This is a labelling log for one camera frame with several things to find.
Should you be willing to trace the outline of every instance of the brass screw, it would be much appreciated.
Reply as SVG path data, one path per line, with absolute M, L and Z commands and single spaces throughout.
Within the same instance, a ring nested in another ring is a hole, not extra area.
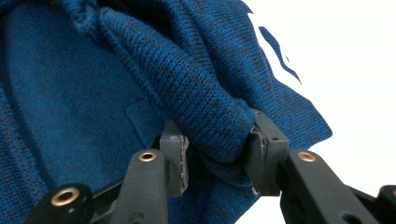
M 153 152 L 143 152 L 139 155 L 141 161 L 154 161 L 157 155 Z
M 315 161 L 317 159 L 314 157 L 314 155 L 308 152 L 299 152 L 298 158 L 300 158 L 303 161 Z
M 62 196 L 64 196 L 67 193 L 70 193 L 70 196 L 63 199 Z M 72 203 L 78 197 L 78 195 L 79 195 L 79 190 L 76 188 L 61 189 L 58 191 L 58 193 L 56 193 L 52 197 L 50 202 L 52 203 L 52 205 L 57 207 L 64 206 Z

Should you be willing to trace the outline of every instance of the black bracket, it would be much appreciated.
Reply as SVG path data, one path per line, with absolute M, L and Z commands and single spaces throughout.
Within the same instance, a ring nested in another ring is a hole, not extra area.
M 396 186 L 372 197 L 344 185 L 326 162 L 289 140 L 262 112 L 246 143 L 244 167 L 256 193 L 281 195 L 288 224 L 394 224 Z M 188 139 L 173 122 L 152 149 L 136 152 L 123 180 L 96 191 L 80 184 L 46 194 L 24 223 L 167 223 L 167 197 L 188 186 Z

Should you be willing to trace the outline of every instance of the blue sweater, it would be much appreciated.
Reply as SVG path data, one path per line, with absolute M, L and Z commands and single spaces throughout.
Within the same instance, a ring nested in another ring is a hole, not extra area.
M 62 184 L 121 178 L 168 119 L 194 145 L 169 222 L 234 223 L 258 199 L 238 160 L 250 108 L 292 149 L 332 135 L 277 78 L 275 67 L 299 82 L 251 13 L 237 0 L 1 1 L 0 223 L 21 223 Z

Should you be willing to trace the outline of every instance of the white printed graphic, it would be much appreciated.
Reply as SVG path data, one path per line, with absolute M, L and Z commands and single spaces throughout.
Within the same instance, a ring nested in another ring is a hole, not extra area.
M 248 13 L 247 15 L 249 16 L 250 21 L 253 24 L 254 32 L 256 33 L 257 40 L 259 41 L 259 45 L 264 51 L 265 56 L 271 66 L 271 69 L 274 73 L 274 77 L 281 83 L 285 84 L 286 86 L 290 87 L 292 90 L 302 95 L 304 98 L 308 99 L 308 97 L 306 96 L 306 92 L 304 92 L 303 86 L 301 85 L 300 81 L 282 67 L 280 60 L 276 55 L 275 50 L 262 36 L 259 27 L 265 27 L 265 26 L 257 23 L 254 14 Z M 288 64 L 289 60 L 283 58 L 283 62 L 285 64 Z

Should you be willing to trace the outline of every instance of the screw hole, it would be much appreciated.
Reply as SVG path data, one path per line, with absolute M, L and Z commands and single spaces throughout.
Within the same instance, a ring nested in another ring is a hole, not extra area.
M 349 213 L 344 213 L 341 218 L 348 224 L 361 224 L 361 220 L 358 217 Z
M 303 161 L 315 161 L 317 159 L 314 155 L 308 152 L 299 152 L 298 157 Z
M 144 152 L 140 154 L 139 160 L 141 161 L 154 161 L 157 155 L 153 152 Z
M 79 195 L 79 190 L 76 188 L 67 188 L 59 190 L 51 199 L 54 206 L 64 206 L 72 203 Z

